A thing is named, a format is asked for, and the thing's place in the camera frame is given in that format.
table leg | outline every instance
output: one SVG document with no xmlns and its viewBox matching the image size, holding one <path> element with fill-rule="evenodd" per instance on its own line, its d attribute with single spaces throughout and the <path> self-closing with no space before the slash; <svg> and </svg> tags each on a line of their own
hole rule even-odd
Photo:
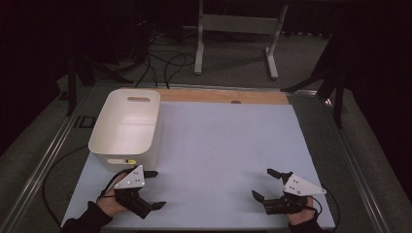
<svg viewBox="0 0 412 233">
<path fill-rule="evenodd" d="M 203 62 L 203 0 L 199 0 L 199 22 L 197 27 L 197 50 L 196 58 L 194 60 L 194 74 L 200 75 L 202 73 Z"/>
<path fill-rule="evenodd" d="M 279 36 L 281 34 L 282 25 L 283 25 L 287 10 L 288 10 L 288 5 L 285 5 L 282 7 L 281 13 L 279 14 L 278 20 L 276 22 L 275 33 L 273 34 L 272 44 L 270 45 L 270 48 L 266 48 L 265 50 L 267 65 L 269 67 L 269 72 L 270 72 L 270 78 L 272 80 L 277 80 L 279 77 L 278 71 L 276 69 L 275 58 L 273 57 L 273 53 L 274 53 L 276 44 L 278 43 Z"/>
</svg>

bin handle hole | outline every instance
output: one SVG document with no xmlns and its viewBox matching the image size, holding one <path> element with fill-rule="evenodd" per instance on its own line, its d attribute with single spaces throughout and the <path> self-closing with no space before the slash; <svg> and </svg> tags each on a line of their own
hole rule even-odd
<svg viewBox="0 0 412 233">
<path fill-rule="evenodd" d="M 138 103 L 149 103 L 151 99 L 146 97 L 127 97 L 127 100 L 130 102 L 138 102 Z"/>
</svg>

white board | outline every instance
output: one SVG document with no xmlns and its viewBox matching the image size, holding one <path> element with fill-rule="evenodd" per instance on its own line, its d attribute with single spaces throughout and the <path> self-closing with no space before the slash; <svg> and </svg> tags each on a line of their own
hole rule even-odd
<svg viewBox="0 0 412 233">
<path fill-rule="evenodd" d="M 141 219 L 121 213 L 107 227 L 152 230 L 235 230 L 287 228 L 283 215 L 268 216 L 252 196 L 283 195 L 282 181 L 267 168 L 294 172 L 320 185 L 296 115 L 290 105 L 161 102 L 163 122 L 156 178 L 139 192 L 163 209 Z M 96 157 L 85 168 L 63 222 L 79 217 L 113 176 Z M 323 195 L 322 227 L 334 223 Z"/>
</svg>

black cloth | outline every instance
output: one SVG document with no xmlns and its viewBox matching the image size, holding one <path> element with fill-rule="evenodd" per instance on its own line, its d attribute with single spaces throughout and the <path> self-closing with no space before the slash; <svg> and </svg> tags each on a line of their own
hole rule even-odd
<svg viewBox="0 0 412 233">
<path fill-rule="evenodd" d="M 289 224 L 289 230 L 291 233 L 327 233 L 330 231 L 324 230 L 319 226 L 317 222 L 318 218 L 313 217 L 312 219 L 302 222 L 298 225 Z"/>
<path fill-rule="evenodd" d="M 87 202 L 87 210 L 81 217 L 67 219 L 60 233 L 99 233 L 100 229 L 112 221 L 94 202 Z"/>
<path fill-rule="evenodd" d="M 87 202 L 87 210 L 81 217 L 74 219 L 69 218 L 61 228 L 60 233 L 99 233 L 101 228 L 112 221 L 112 217 L 107 216 L 100 207 L 94 202 Z M 302 222 L 298 225 L 290 225 L 291 233 L 327 233 L 329 231 L 323 230 L 317 218 Z"/>
</svg>

black cable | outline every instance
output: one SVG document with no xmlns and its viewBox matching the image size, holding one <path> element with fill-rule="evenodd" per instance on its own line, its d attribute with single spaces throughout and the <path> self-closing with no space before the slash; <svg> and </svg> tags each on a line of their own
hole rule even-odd
<svg viewBox="0 0 412 233">
<path fill-rule="evenodd" d="M 123 174 L 123 173 L 127 173 L 127 174 L 130 173 L 130 172 L 133 171 L 135 168 L 136 168 L 136 167 L 126 168 L 126 169 L 123 169 L 123 170 L 117 172 L 117 173 L 110 179 L 110 181 L 107 183 L 106 187 L 100 192 L 100 195 L 97 197 L 97 200 L 99 200 L 99 199 L 102 198 L 102 197 L 113 197 L 112 195 L 111 195 L 111 196 L 105 196 L 105 194 L 106 194 L 106 192 L 109 190 L 109 188 L 112 186 L 112 184 L 113 184 L 113 182 L 115 181 L 115 179 L 116 179 L 118 176 L 120 176 L 121 174 Z"/>
<path fill-rule="evenodd" d="M 187 63 L 187 64 L 175 64 L 175 63 L 173 63 L 173 62 L 170 62 L 170 59 L 169 59 L 169 60 L 165 60 L 165 59 L 163 59 L 163 58 L 161 58 L 161 57 L 159 57 L 159 56 L 156 56 L 156 55 L 154 55 L 153 53 L 149 52 L 149 55 L 150 55 L 150 56 L 152 56 L 152 57 L 154 57 L 154 58 L 156 58 L 156 59 L 158 59 L 158 60 L 161 60 L 161 61 L 163 61 L 163 62 L 170 63 L 170 65 L 174 65 L 174 66 L 190 66 L 190 65 L 194 64 L 194 61 L 195 61 L 195 58 L 194 58 L 193 55 L 184 54 L 184 53 L 182 53 L 182 52 L 180 52 L 180 51 L 177 51 L 177 50 L 152 50 L 152 51 L 156 51 L 156 52 L 176 52 L 176 53 L 178 53 L 178 54 L 180 54 L 180 55 L 188 56 L 188 57 L 190 57 L 190 58 L 192 59 L 192 62 Z"/>
<path fill-rule="evenodd" d="M 179 56 L 183 56 L 183 59 L 185 60 L 185 63 L 186 63 L 186 56 L 184 54 L 178 54 L 178 55 L 175 55 L 172 58 L 170 58 L 169 62 L 167 62 L 166 66 L 164 67 L 164 82 L 166 83 L 166 86 L 167 86 L 168 89 L 170 89 L 169 82 L 172 79 L 172 77 L 175 76 L 177 73 L 179 73 L 179 71 L 181 71 L 184 67 L 184 66 L 180 66 L 179 69 L 175 73 L 173 73 L 173 75 L 171 75 L 169 78 L 167 78 L 167 67 L 169 67 L 169 65 L 172 63 L 173 59 L 175 59 Z"/>
<path fill-rule="evenodd" d="M 164 34 L 160 34 L 160 35 L 154 36 L 154 37 L 152 38 L 152 40 L 149 41 L 148 49 L 149 49 L 149 47 L 150 47 L 158 38 L 160 38 L 160 37 L 162 37 L 162 36 L 164 36 Z"/>
<path fill-rule="evenodd" d="M 319 207 L 321 208 L 321 209 L 318 211 L 318 216 L 319 216 L 324 209 L 322 208 L 321 203 L 320 203 L 316 198 L 314 198 L 314 197 L 312 197 L 312 196 L 311 196 L 310 198 L 312 198 L 313 200 L 315 200 L 315 201 L 318 203 Z"/>
<path fill-rule="evenodd" d="M 164 76 L 164 82 L 165 82 L 166 87 L 167 87 L 168 89 L 170 89 L 170 86 L 169 86 L 170 80 L 171 80 L 175 75 L 177 75 L 185 66 L 190 66 L 190 65 L 194 64 L 194 61 L 195 61 L 194 56 L 188 55 L 188 54 L 184 54 L 184 53 L 179 52 L 179 51 L 176 51 L 176 50 L 154 50 L 154 51 L 158 51 L 158 52 L 175 52 L 175 53 L 177 53 L 177 55 L 171 57 L 169 60 L 165 60 L 165 59 L 163 59 L 163 58 L 161 58 L 161 57 L 158 57 L 158 56 L 152 54 L 151 52 L 149 52 L 149 55 L 150 55 L 150 56 L 152 56 L 152 57 L 154 57 L 154 58 L 156 58 L 156 59 L 159 59 L 159 60 L 161 60 L 161 61 L 163 61 L 163 62 L 166 63 L 166 66 L 164 67 L 163 76 Z M 173 63 L 173 62 L 172 62 L 174 59 L 176 59 L 176 58 L 178 58 L 178 57 L 180 57 L 180 56 L 182 56 L 183 59 L 184 59 L 184 63 L 183 63 L 183 64 L 177 64 L 177 63 Z M 186 59 L 187 56 L 191 58 L 191 62 L 189 62 L 189 63 L 187 63 L 187 59 Z M 179 69 L 178 69 L 175 73 L 173 73 L 171 76 L 167 77 L 167 69 L 168 69 L 168 67 L 169 67 L 170 65 L 178 66 Z"/>
<path fill-rule="evenodd" d="M 87 145 L 82 146 L 82 147 L 80 147 L 80 148 L 77 148 L 77 149 L 75 149 L 75 150 L 71 150 L 71 151 L 67 152 L 66 154 L 64 154 L 63 156 L 61 156 L 60 158 L 58 158 L 58 159 L 51 165 L 51 168 L 50 168 L 49 171 L 46 173 L 45 178 L 44 178 L 43 183 L 42 183 L 42 199 L 43 199 L 43 202 L 45 203 L 46 209 L 48 210 L 49 214 L 51 215 L 51 217 L 53 218 L 55 224 L 57 225 L 57 227 L 58 227 L 59 229 L 60 229 L 61 222 L 58 220 L 57 216 L 56 216 L 56 215 L 54 214 L 54 212 L 52 211 L 52 208 L 50 207 L 49 202 L 48 202 L 48 200 L 47 200 L 47 198 L 46 198 L 46 183 L 47 183 L 49 174 L 51 173 L 51 171 L 52 171 L 52 169 L 55 167 L 55 165 L 57 165 L 61 160 L 63 160 L 63 159 L 66 158 L 67 156 L 69 156 L 69 155 L 71 155 L 71 154 L 73 154 L 73 153 L 75 153 L 75 152 L 77 152 L 77 151 L 79 151 L 79 150 L 82 150 L 82 149 L 84 149 L 84 148 L 87 148 Z"/>
<path fill-rule="evenodd" d="M 151 58 L 150 58 L 149 56 L 148 56 L 148 60 L 149 60 L 149 63 L 152 64 L 152 60 L 151 60 Z M 150 68 L 151 68 L 152 73 L 153 73 L 152 79 L 154 80 L 154 88 L 157 88 L 157 75 L 156 75 L 156 73 L 155 73 L 155 67 L 153 67 L 153 66 L 151 65 Z"/>
<path fill-rule="evenodd" d="M 336 231 L 336 229 L 339 227 L 339 224 L 340 224 L 340 208 L 339 208 L 339 205 L 337 204 L 337 201 L 336 201 L 335 197 L 334 197 L 333 194 L 330 192 L 330 190 L 328 190 L 323 183 L 321 183 L 321 186 L 326 190 L 326 195 L 329 195 L 329 196 L 331 197 L 331 199 L 332 199 L 332 201 L 333 201 L 333 203 L 335 204 L 336 209 L 337 209 L 336 226 L 335 226 L 335 228 L 332 230 L 332 233 L 333 233 L 333 232 Z"/>
</svg>

